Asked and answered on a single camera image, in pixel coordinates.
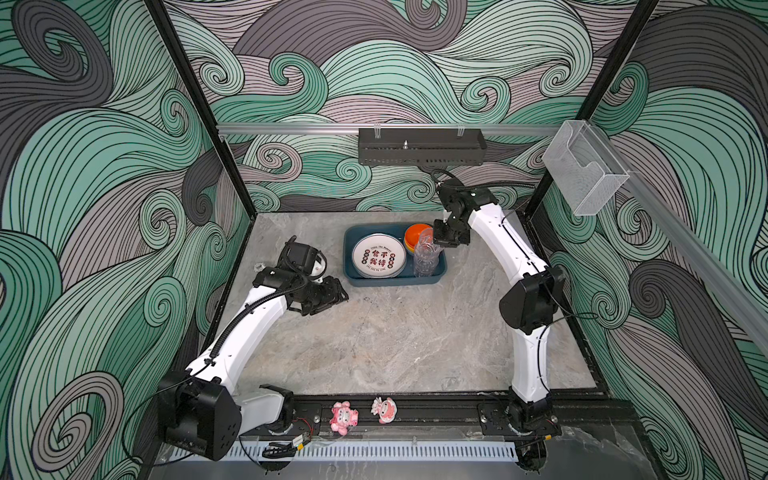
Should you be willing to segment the orange shallow bowl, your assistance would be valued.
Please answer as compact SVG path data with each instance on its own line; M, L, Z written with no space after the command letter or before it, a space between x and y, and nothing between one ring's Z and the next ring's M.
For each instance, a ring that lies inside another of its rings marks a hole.
M420 239L421 234L425 230L430 229L430 228L431 228L430 225L424 224L424 223L413 224L413 225L409 226L405 230L404 237L403 237L406 249L409 252L413 252L415 247L416 247L416 245L418 244L418 241Z

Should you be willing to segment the clear plastic cup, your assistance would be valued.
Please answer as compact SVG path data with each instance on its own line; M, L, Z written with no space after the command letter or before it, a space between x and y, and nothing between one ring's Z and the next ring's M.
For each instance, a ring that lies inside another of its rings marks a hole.
M431 227L430 229L425 230L421 234L418 244L414 249L414 253L426 252L426 251L442 253L442 250L443 250L443 247L436 242L435 236L434 236L434 229Z

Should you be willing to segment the white plate red green circles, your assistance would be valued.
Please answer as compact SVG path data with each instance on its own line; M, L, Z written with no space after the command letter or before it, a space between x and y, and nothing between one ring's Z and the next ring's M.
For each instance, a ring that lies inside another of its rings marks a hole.
M375 233L354 245L351 259L353 267L363 278L388 279L398 276L404 270L407 253L397 238Z

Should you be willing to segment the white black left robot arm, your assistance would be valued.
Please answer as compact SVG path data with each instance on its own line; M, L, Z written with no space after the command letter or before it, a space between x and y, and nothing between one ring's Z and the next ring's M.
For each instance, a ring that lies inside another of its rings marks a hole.
M340 280L326 269L319 249L295 238L285 242L275 265L256 274L242 306L213 343L160 381L157 433L164 443L217 461L254 429L291 429L292 391L262 384L242 393L238 383L266 333L285 313L312 316L348 300Z

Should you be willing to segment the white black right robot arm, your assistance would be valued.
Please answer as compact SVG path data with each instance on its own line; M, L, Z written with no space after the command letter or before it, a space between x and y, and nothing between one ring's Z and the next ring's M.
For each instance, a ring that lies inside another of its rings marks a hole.
M509 281L510 289L499 300L499 311L514 333L511 390L522 408L542 409L550 394L547 342L563 299L564 271L548 265L534 252L507 220L489 188L447 178L436 182L436 193L444 214L433 223L434 242L456 248L478 236Z

